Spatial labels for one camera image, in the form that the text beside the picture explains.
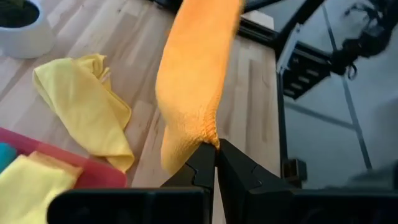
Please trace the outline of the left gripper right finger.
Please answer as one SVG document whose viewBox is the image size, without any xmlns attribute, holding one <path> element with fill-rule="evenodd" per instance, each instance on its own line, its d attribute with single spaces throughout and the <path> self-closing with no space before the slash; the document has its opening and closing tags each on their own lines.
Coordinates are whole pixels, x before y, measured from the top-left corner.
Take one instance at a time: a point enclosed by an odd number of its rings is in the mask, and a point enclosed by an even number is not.
<svg viewBox="0 0 398 224">
<path fill-rule="evenodd" d="M 398 224 L 398 162 L 342 187 L 300 189 L 220 141 L 218 181 L 227 224 Z"/>
</svg>

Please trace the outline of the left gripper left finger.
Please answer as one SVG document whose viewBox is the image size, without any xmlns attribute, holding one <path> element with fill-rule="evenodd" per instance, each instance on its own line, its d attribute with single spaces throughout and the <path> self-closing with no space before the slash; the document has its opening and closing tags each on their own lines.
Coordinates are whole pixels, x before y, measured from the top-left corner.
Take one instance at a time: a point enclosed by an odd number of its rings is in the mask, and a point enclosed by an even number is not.
<svg viewBox="0 0 398 224">
<path fill-rule="evenodd" d="M 211 224 L 215 162 L 203 143 L 160 187 L 69 190 L 50 203 L 48 224 Z"/>
</svg>

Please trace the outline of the pink plastic bin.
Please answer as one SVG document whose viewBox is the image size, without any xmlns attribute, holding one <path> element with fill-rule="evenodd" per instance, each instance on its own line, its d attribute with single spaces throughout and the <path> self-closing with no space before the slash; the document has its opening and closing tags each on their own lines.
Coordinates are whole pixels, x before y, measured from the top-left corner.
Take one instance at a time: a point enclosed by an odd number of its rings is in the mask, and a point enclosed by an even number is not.
<svg viewBox="0 0 398 224">
<path fill-rule="evenodd" d="M 16 148 L 18 154 L 29 155 L 38 151 L 73 166 L 81 167 L 83 172 L 76 182 L 77 189 L 125 188 L 127 186 L 126 176 L 105 162 L 84 158 L 4 128 L 0 128 L 0 142 Z"/>
</svg>

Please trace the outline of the yellow microfiber towel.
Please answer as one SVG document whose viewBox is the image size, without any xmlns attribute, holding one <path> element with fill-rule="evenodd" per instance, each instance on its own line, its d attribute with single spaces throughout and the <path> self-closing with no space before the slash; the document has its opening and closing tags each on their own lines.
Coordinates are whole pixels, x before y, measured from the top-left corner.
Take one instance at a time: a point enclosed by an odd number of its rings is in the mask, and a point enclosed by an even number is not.
<svg viewBox="0 0 398 224">
<path fill-rule="evenodd" d="M 47 224 L 47 209 L 74 188 L 81 167 L 40 152 L 19 155 L 0 173 L 0 224 Z"/>
<path fill-rule="evenodd" d="M 32 80 L 81 147 L 126 172 L 135 161 L 124 133 L 132 111 L 112 91 L 105 59 L 101 54 L 55 59 L 36 67 Z"/>
</svg>

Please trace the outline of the orange microfiber towel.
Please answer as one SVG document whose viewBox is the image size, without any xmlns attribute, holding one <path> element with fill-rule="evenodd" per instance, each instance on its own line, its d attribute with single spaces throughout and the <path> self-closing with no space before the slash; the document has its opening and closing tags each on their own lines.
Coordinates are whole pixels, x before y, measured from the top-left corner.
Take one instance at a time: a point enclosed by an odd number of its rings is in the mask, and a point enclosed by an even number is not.
<svg viewBox="0 0 398 224">
<path fill-rule="evenodd" d="M 244 0 L 183 0 L 164 47 L 155 95 L 162 168 L 175 174 L 201 143 L 219 148 L 216 113 Z"/>
</svg>

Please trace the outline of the teal microfiber towel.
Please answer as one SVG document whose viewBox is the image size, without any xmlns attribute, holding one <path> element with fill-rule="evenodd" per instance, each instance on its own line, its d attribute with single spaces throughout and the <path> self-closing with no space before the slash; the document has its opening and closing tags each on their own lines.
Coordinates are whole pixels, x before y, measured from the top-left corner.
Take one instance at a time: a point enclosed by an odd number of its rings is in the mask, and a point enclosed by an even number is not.
<svg viewBox="0 0 398 224">
<path fill-rule="evenodd" d="M 17 150 L 11 145 L 0 142 L 0 173 L 17 157 Z"/>
</svg>

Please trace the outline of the black slotted box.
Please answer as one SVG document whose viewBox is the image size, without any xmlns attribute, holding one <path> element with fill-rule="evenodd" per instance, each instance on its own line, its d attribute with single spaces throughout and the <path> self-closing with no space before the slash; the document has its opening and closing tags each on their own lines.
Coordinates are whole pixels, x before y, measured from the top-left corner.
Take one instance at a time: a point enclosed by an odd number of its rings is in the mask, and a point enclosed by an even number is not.
<svg viewBox="0 0 398 224">
<path fill-rule="evenodd" d="M 283 94 L 293 100 L 330 76 L 330 54 L 299 42 L 282 75 Z"/>
</svg>

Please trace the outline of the white plant pot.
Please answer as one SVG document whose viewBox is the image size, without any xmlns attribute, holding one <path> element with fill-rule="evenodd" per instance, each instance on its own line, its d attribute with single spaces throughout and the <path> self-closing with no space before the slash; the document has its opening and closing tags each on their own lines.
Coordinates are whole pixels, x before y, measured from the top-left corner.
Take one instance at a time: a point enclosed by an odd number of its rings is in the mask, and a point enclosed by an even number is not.
<svg viewBox="0 0 398 224">
<path fill-rule="evenodd" d="M 52 49 L 55 34 L 39 0 L 0 0 L 0 50 L 14 58 L 37 58 Z"/>
</svg>

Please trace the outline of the silver frame bracket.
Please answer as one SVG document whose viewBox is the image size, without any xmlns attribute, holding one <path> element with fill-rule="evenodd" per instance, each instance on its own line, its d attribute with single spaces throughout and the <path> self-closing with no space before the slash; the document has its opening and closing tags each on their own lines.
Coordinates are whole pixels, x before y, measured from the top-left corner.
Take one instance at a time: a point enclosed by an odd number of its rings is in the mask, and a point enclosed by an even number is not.
<svg viewBox="0 0 398 224">
<path fill-rule="evenodd" d="M 287 38 L 284 48 L 281 51 L 280 57 L 276 64 L 276 73 L 281 77 L 289 67 L 289 60 L 293 54 L 297 42 L 299 41 L 301 27 L 301 24 L 295 25 Z"/>
</svg>

